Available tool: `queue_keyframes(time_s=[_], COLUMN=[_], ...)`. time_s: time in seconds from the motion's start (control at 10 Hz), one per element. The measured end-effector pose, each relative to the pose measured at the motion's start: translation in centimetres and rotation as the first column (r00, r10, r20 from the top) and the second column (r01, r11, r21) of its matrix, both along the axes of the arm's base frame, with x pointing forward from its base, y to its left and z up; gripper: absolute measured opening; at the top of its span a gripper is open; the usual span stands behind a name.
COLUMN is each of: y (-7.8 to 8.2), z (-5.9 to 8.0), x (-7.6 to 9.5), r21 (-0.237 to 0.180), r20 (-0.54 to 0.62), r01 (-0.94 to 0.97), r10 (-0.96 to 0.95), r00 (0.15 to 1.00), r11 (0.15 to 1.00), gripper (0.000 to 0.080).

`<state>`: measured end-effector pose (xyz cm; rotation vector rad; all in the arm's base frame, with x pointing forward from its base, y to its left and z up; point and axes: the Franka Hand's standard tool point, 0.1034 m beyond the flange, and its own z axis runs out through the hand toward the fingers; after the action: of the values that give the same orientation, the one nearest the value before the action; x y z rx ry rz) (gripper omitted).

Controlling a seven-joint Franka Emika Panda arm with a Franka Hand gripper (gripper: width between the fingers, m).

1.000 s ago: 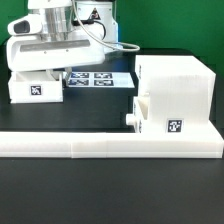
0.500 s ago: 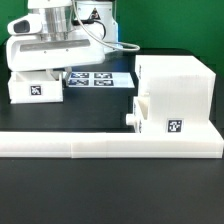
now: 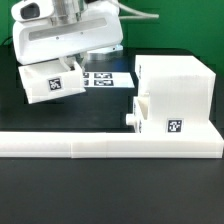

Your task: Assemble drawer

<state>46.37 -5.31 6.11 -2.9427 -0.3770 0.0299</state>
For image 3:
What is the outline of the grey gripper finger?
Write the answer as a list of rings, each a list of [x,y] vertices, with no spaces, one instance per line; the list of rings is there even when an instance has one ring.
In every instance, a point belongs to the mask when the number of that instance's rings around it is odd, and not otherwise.
[[[72,71],[75,69],[76,60],[74,57],[60,57],[59,61],[61,65],[67,70]]]

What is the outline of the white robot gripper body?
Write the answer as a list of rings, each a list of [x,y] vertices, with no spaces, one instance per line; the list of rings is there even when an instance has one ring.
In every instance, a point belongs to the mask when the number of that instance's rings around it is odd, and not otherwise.
[[[117,16],[97,14],[79,22],[53,26],[47,19],[16,22],[13,42],[17,61],[39,63],[119,44],[123,39]]]

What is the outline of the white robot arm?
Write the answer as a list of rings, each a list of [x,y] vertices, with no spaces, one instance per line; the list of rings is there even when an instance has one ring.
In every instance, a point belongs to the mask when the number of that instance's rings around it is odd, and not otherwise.
[[[11,8],[17,61],[29,65],[118,45],[121,10],[128,19],[159,17],[119,0],[20,0]]]

